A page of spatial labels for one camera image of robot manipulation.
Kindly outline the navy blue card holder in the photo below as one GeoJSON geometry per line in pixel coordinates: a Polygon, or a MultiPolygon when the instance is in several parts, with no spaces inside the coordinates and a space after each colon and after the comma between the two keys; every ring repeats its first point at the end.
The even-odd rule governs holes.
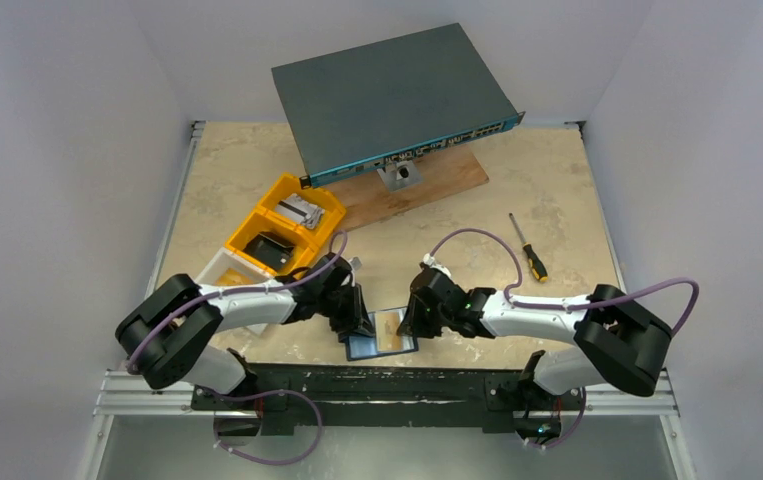
{"type": "Polygon", "coordinates": [[[398,334],[405,313],[405,307],[370,312],[368,316],[375,333],[369,337],[349,336],[345,343],[346,359],[359,361],[417,352],[419,345],[415,337],[398,334]]]}

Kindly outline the gold printed credit card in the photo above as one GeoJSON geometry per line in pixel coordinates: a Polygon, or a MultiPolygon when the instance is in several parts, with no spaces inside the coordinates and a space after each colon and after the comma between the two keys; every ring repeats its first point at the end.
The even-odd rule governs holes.
{"type": "Polygon", "coordinates": [[[402,349],[402,337],[397,333],[399,325],[398,311],[379,311],[375,314],[376,346],[379,352],[402,349]]]}

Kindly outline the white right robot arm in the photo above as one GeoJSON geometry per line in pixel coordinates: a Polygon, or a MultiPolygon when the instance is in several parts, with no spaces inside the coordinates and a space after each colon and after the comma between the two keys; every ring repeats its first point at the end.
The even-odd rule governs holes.
{"type": "Polygon", "coordinates": [[[518,392],[533,407],[598,384],[651,396],[674,336],[669,325],[613,285],[575,297],[506,296],[487,287],[465,291],[426,267],[411,282],[398,332],[434,338],[443,329],[466,338],[522,336],[566,344],[533,356],[525,367],[518,392]]]}

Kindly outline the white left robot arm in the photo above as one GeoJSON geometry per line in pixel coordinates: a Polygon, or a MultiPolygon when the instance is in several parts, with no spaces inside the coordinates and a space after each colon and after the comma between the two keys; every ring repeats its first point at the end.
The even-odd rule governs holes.
{"type": "Polygon", "coordinates": [[[128,356],[129,371],[152,389],[183,381],[241,409],[258,391],[257,376],[241,354],[211,346],[211,338],[314,316],[326,318],[339,341],[375,334],[353,267],[336,253],[252,285],[204,285],[176,274],[120,322],[114,337],[128,356]]]}

